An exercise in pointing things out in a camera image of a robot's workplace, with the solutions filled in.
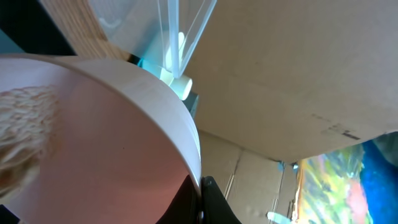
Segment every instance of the blue fabric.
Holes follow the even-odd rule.
[[[363,143],[363,149],[361,183],[373,222],[398,223],[398,168],[385,160],[372,140]]]

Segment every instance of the wood grain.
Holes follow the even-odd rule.
[[[89,0],[41,0],[41,4],[77,55],[120,60],[130,57],[107,40]]]

